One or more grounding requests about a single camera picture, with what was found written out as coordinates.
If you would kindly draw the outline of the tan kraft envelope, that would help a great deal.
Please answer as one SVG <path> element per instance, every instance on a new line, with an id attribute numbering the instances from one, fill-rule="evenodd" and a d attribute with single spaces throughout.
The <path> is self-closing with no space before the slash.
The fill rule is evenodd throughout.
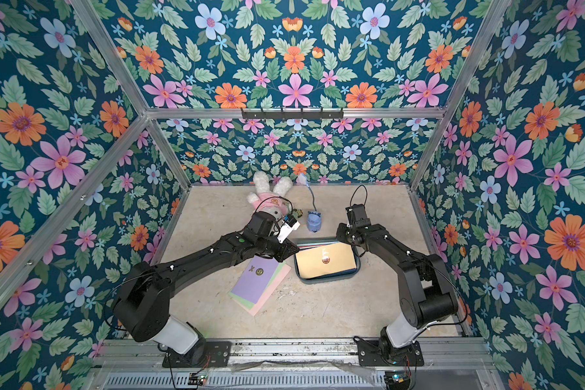
<path id="1" fill-rule="evenodd" d="M 353 249 L 344 243 L 320 245 L 295 255 L 297 270 L 302 279 L 336 276 L 357 270 Z"/>

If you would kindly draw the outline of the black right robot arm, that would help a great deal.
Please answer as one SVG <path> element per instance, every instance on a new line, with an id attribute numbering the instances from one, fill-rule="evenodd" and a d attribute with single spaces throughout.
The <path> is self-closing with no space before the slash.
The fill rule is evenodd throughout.
<path id="1" fill-rule="evenodd" d="M 381 224 L 372 224 L 362 204 L 346 208 L 347 223 L 339 224 L 336 239 L 383 260 L 398 278 L 401 313 L 380 331 L 380 356 L 401 361 L 414 350 L 416 339 L 427 329 L 456 315 L 459 299 L 437 254 L 412 250 Z"/>

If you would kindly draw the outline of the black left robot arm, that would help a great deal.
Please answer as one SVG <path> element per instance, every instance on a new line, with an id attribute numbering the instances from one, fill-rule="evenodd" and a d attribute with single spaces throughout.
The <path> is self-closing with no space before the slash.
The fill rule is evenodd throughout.
<path id="1" fill-rule="evenodd" d="M 282 263 L 298 253 L 295 243 L 277 237 L 275 226 L 276 217 L 256 212 L 243 229 L 198 252 L 155 266 L 139 263 L 119 286 L 113 315 L 136 342 L 155 341 L 180 355 L 193 352 L 205 338 L 171 315 L 172 298 L 191 284 L 256 256 Z"/>

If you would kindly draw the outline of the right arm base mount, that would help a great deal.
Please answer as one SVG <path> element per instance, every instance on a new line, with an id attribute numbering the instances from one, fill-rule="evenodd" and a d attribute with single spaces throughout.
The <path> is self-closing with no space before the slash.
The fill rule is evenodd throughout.
<path id="1" fill-rule="evenodd" d="M 404 347 L 391 344 L 385 330 L 377 340 L 367 340 L 354 336 L 357 346 L 358 362 L 361 367 L 422 367 L 423 353 L 420 343 L 415 341 Z"/>

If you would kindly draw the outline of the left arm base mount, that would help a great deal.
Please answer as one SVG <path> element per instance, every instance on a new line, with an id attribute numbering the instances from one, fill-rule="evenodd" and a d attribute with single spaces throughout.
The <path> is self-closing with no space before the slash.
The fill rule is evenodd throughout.
<path id="1" fill-rule="evenodd" d="M 206 339 L 197 329 L 197 343 L 186 354 L 178 354 L 173 349 L 167 350 L 163 359 L 164 368 L 221 368 L 227 367 L 231 356 L 230 341 Z"/>

